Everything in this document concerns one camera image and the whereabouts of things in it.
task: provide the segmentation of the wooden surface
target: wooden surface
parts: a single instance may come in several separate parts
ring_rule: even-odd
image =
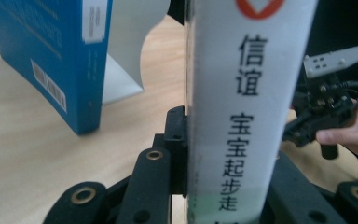
[[[42,223],[74,184],[109,187],[129,175],[154,134],[163,133],[166,112],[184,104],[184,44],[183,27],[166,18],[145,41],[145,92],[105,106],[101,128],[81,137],[0,58],[0,224]],[[358,176],[358,163],[346,150],[338,160],[324,161],[316,145],[297,149],[284,143],[282,149],[312,182],[328,189]],[[173,221],[184,223],[178,198]]]

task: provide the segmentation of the book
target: book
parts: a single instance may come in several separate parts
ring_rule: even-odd
[[[0,0],[0,55],[76,134],[100,125],[112,0]]]
[[[258,223],[316,5],[189,1],[188,223]]]

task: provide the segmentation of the barcode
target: barcode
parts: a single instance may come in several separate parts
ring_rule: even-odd
[[[46,91],[56,100],[61,108],[66,112],[66,98],[65,93],[60,87],[43,71],[43,69],[31,60],[32,68],[34,70],[34,77],[45,88]]]

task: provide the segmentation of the red logo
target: red logo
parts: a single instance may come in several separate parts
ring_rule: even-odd
[[[272,16],[282,6],[284,0],[236,0],[238,8],[246,17],[263,20]]]

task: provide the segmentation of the blue book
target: blue book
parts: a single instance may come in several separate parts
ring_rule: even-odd
[[[76,134],[100,124],[113,0],[0,0],[0,54]]]

